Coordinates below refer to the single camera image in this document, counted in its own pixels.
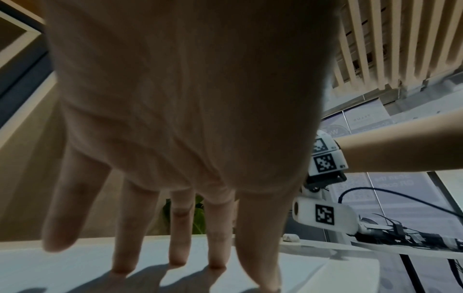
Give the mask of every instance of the white table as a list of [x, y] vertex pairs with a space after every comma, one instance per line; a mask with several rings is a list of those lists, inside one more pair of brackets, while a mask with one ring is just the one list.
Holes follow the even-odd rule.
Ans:
[[[113, 242], [81, 239], [59, 254], [43, 252], [39, 241], [0, 243], [0, 292], [101, 292]], [[146, 237], [136, 271], [114, 292], [254, 292], [256, 286], [241, 269], [234, 247], [227, 270], [214, 282], [202, 271], [207, 266], [204, 236], [193, 237], [189, 261], [182, 268], [167, 270], [168, 244], [169, 237]], [[379, 261], [359, 247], [282, 242], [280, 268], [282, 292], [377, 293], [379, 288]]]

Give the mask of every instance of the finger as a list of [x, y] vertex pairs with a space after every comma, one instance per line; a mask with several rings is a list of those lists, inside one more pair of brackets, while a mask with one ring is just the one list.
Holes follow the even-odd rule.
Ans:
[[232, 249], [234, 200], [223, 204], [203, 202], [206, 219], [207, 243], [209, 246], [209, 266], [224, 268]]
[[184, 265], [191, 247], [194, 215], [192, 189], [171, 192], [169, 263]]
[[42, 228], [43, 248], [62, 251], [79, 237], [110, 167], [66, 146], [61, 172]]
[[280, 288], [278, 251], [297, 187], [282, 194], [240, 194], [236, 227], [236, 251], [243, 269], [261, 288]]
[[142, 189], [124, 180], [112, 263], [114, 273], [129, 274], [135, 269], [158, 198], [159, 192]]

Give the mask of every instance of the human hand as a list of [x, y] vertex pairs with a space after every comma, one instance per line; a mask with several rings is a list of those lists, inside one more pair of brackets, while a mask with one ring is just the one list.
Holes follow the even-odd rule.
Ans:
[[186, 263], [194, 194], [209, 265], [236, 249], [262, 288], [307, 173], [338, 28], [333, 2], [46, 0], [68, 143], [42, 238], [78, 238], [112, 168], [124, 173], [112, 270], [135, 269], [160, 191], [169, 261]]

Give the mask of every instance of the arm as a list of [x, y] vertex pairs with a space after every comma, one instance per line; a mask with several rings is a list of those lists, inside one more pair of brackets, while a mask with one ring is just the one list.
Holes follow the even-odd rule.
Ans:
[[463, 168], [463, 109], [337, 138], [348, 172]]

